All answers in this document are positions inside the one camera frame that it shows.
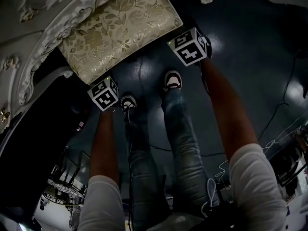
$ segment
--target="person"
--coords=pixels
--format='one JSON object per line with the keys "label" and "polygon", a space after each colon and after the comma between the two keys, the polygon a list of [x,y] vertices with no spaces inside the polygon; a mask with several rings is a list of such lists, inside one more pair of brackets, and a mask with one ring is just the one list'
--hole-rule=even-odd
{"label": "person", "polygon": [[[282,230],[286,205],[241,102],[209,59],[202,60],[201,69],[229,162],[234,202],[244,229]],[[179,73],[169,71],[164,79],[162,109],[176,173],[172,212],[151,155],[144,107],[131,95],[125,95],[121,101],[127,114],[134,231],[189,230],[204,220],[202,208],[218,205],[216,195],[211,197],[214,184],[203,168],[181,87]],[[89,187],[80,214],[79,231],[125,229],[112,121],[111,110],[101,113],[91,151]]]}

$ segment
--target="forearm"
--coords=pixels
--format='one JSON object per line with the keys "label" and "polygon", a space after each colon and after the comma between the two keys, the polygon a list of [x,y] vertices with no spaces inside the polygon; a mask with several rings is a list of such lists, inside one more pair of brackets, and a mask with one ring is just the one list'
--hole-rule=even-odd
{"label": "forearm", "polygon": [[90,159],[90,177],[104,175],[118,184],[117,156],[113,137],[112,110],[100,114]]}
{"label": "forearm", "polygon": [[202,70],[222,143],[227,159],[230,160],[242,146],[257,143],[257,138],[240,100],[225,77],[208,59],[203,59]]}

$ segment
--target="cable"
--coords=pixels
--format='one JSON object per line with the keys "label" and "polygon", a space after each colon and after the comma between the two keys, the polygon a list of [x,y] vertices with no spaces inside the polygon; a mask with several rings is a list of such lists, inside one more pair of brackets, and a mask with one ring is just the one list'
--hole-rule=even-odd
{"label": "cable", "polygon": [[63,149],[63,151],[64,151],[64,154],[66,155],[66,157],[67,157],[75,166],[78,166],[78,165],[68,156],[68,154],[66,153],[65,148]]}
{"label": "cable", "polygon": [[[129,108],[127,110],[127,116],[128,116],[128,125],[130,127],[130,119],[129,119]],[[133,139],[132,139],[132,135],[130,137],[130,147],[129,147],[129,151],[128,151],[128,167],[129,167],[129,210],[128,210],[128,227],[129,227],[129,231],[131,231],[131,227],[130,227],[130,217],[131,217],[131,221],[133,223],[133,215],[132,215],[132,186],[131,186],[131,182],[132,182],[132,170],[131,170],[131,162],[130,162],[130,153],[131,153],[131,148],[133,146]]]}
{"label": "cable", "polygon": [[218,167],[222,170],[221,172],[219,172],[218,174],[216,174],[214,177],[218,178],[218,183],[220,183],[220,179],[224,176],[224,174],[226,173],[226,170],[224,168],[221,167],[221,165],[223,165],[225,162],[227,162],[228,160],[226,161],[223,161]]}
{"label": "cable", "polygon": [[51,203],[57,204],[57,205],[62,205],[62,206],[83,206],[82,204],[75,204],[75,205],[65,205],[65,204],[60,204],[60,203],[56,203],[53,201],[50,201]]}
{"label": "cable", "polygon": [[290,134],[298,131],[299,127],[297,127],[295,130],[293,130],[292,132],[289,132],[287,135],[285,135],[284,137],[282,137],[281,139],[279,139],[277,141],[277,139],[287,130],[289,129],[291,126],[293,126],[295,124],[296,121],[298,121],[300,118],[302,118],[306,113],[308,112],[308,110],[306,110],[300,117],[298,117],[290,126],[288,126],[287,128],[285,128],[278,136],[276,139],[268,142],[266,144],[266,146],[262,149],[266,149],[266,151],[264,152],[264,154],[269,150],[270,147],[272,147],[274,144],[278,144],[280,141],[284,140],[287,136],[289,136]]}
{"label": "cable", "polygon": [[295,60],[296,60],[296,58],[297,58],[297,54],[296,54],[295,57],[293,58],[292,70],[291,70],[290,78],[289,78],[289,80],[288,80],[288,82],[287,82],[287,84],[286,84],[286,86],[285,86],[285,88],[284,88],[284,91],[283,91],[282,103],[280,103],[279,105],[276,106],[276,109],[275,109],[275,111],[274,111],[274,113],[273,113],[271,119],[269,120],[269,122],[267,123],[267,125],[265,126],[265,128],[262,130],[262,132],[261,132],[261,134],[260,134],[260,136],[259,136],[259,138],[258,138],[258,141],[261,139],[261,137],[262,137],[262,135],[264,134],[265,130],[269,127],[270,123],[271,123],[272,120],[274,119],[274,117],[275,117],[275,115],[276,115],[276,113],[277,113],[277,111],[278,111],[278,108],[279,108],[280,106],[282,106],[282,105],[287,105],[287,106],[289,106],[289,104],[286,103],[286,101],[285,101],[285,95],[286,95],[286,93],[287,93],[289,84],[290,84],[290,82],[291,82],[291,80],[292,80],[292,78],[293,78],[293,73],[294,73],[294,69],[295,69]]}
{"label": "cable", "polygon": [[[210,183],[210,181],[213,181],[213,183],[214,183],[214,189],[213,189],[213,193],[212,193],[212,196],[210,195],[210,193],[209,193],[209,190],[210,190],[210,188],[209,188],[209,183]],[[215,196],[215,191],[216,191],[216,182],[212,179],[212,178],[209,178],[208,180],[207,180],[207,193],[208,193],[208,196],[209,196],[209,198],[210,198],[210,206],[211,207],[213,207],[213,199],[214,199],[214,196]]]}
{"label": "cable", "polygon": [[[150,143],[150,146],[157,149],[157,150],[161,150],[161,151],[165,151],[165,152],[172,152],[172,150],[168,150],[168,149],[163,149],[163,148],[159,148],[159,147],[156,147],[156,146],[153,146],[151,143]],[[208,155],[200,155],[201,157],[209,157],[209,156],[216,156],[216,155],[224,155],[225,153],[223,152],[220,152],[220,153],[214,153],[214,154],[208,154]]]}
{"label": "cable", "polygon": [[203,84],[203,87],[205,89],[205,91],[207,92],[207,94],[210,96],[210,93],[208,91],[208,87],[207,87],[207,84],[206,84],[206,81],[205,81],[205,78],[204,78],[204,73],[203,73],[203,69],[201,67],[201,61],[198,62],[198,65],[199,65],[199,68],[200,68],[200,73],[201,73],[201,81],[202,81],[202,84]]}
{"label": "cable", "polygon": [[[213,183],[214,183],[214,189],[213,189],[212,195],[210,195],[210,191],[209,191],[209,190],[210,190],[210,188],[209,188],[209,183],[210,183],[210,181],[213,181]],[[209,179],[207,180],[206,188],[207,188],[207,195],[208,195],[208,197],[209,197],[209,199],[210,199],[210,207],[213,207],[213,199],[214,199],[215,191],[216,191],[216,182],[215,182],[212,178],[209,178]],[[203,212],[203,208],[204,208],[205,205],[207,205],[207,203],[208,203],[208,201],[206,201],[206,202],[201,206],[201,213],[202,213],[202,215],[203,215],[205,218],[207,218],[207,215],[206,215],[206,213]]]}

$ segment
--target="gray floor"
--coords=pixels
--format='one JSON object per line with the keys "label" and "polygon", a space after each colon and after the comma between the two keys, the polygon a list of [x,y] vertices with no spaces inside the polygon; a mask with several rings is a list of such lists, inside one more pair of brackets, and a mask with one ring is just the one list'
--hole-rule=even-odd
{"label": "gray floor", "polygon": [[[214,0],[208,5],[178,0],[171,2],[181,17],[191,16],[210,38],[213,46],[212,62],[234,87],[259,136],[276,105],[281,103],[292,70],[295,47],[291,45],[288,34],[294,35],[296,32],[284,33],[281,29],[283,21],[290,14],[290,6],[272,4],[267,0]],[[291,9],[301,17],[308,18],[307,10]],[[210,98],[200,81],[199,69],[193,65],[184,67],[166,45],[167,40],[166,37],[158,39],[137,53],[137,61],[129,64],[121,62],[113,68],[113,77],[118,82],[120,95],[130,91],[137,98],[146,96],[150,143],[170,149],[157,86],[167,69],[177,69],[182,76],[182,92],[189,105],[201,154],[223,152]],[[303,85],[307,84],[307,78],[304,78],[308,73],[307,66],[307,59],[296,60],[294,76],[286,93],[289,106],[279,108],[259,141],[261,146],[275,139],[307,110],[308,102],[303,98]],[[84,150],[90,154],[97,122],[97,112],[92,114],[85,129],[69,142],[70,149]],[[305,117],[308,114],[287,132],[305,121]],[[114,115],[115,142],[119,168],[127,180],[127,146],[123,119],[121,110],[117,110]],[[281,146],[274,145],[267,151],[267,155],[273,155]],[[172,153],[153,149],[153,156],[160,173],[167,176],[167,185],[171,185]],[[226,157],[217,155],[203,157],[202,160],[207,173],[213,177],[221,171],[218,166]],[[83,181],[87,179],[87,165],[80,176]]]}

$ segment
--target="carved white frame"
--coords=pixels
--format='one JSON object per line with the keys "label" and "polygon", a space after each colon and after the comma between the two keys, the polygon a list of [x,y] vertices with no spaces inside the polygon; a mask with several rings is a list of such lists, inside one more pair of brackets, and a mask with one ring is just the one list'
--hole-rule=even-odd
{"label": "carved white frame", "polygon": [[68,37],[76,26],[90,16],[94,10],[109,0],[72,0],[60,13],[50,22],[43,35],[36,43],[25,66],[20,79],[15,74],[11,76],[9,86],[9,105],[7,111],[11,113],[6,126],[10,120],[23,109],[31,99],[34,91],[33,75],[46,59],[51,51],[57,47],[64,38]]}

